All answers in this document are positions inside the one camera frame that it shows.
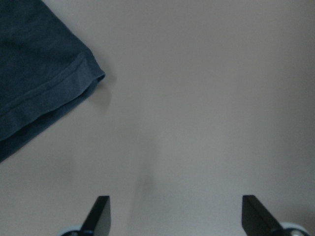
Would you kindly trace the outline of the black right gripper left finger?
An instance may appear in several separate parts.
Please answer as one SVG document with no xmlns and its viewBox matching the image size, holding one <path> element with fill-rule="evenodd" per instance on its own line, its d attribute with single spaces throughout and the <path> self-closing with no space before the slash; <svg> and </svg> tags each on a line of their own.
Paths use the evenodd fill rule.
<svg viewBox="0 0 315 236">
<path fill-rule="evenodd" d="M 91 211 L 84 221 L 81 236 L 108 236 L 111 229 L 110 197 L 97 197 Z"/>
</svg>

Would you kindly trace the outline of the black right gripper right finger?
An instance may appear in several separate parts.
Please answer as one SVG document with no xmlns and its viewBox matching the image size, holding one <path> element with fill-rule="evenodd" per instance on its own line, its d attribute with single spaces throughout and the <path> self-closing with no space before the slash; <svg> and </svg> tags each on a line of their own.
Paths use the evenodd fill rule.
<svg viewBox="0 0 315 236">
<path fill-rule="evenodd" d="M 283 235 L 283 227 L 254 195 L 242 197 L 242 228 L 247 236 Z"/>
</svg>

